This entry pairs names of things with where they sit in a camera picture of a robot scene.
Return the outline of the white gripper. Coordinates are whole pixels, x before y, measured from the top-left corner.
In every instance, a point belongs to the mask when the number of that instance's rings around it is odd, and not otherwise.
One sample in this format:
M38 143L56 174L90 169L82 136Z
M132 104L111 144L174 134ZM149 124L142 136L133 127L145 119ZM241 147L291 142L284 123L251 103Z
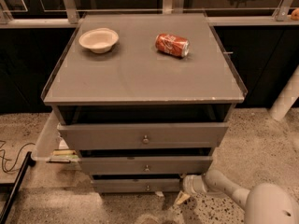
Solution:
M179 205L190 198L189 194L206 193L206 184L203 177L200 175L186 175L182 180L182 189L186 192L180 191L174 204Z

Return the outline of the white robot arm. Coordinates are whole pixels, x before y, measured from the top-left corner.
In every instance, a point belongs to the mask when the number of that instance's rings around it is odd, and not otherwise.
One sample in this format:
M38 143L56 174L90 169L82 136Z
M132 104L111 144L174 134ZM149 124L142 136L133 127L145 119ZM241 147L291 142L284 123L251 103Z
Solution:
M202 175L186 175L180 183L175 204L181 204L198 193L225 194L244 210L245 224L299 224L298 202L275 184L262 183L245 189L219 170L212 169Z

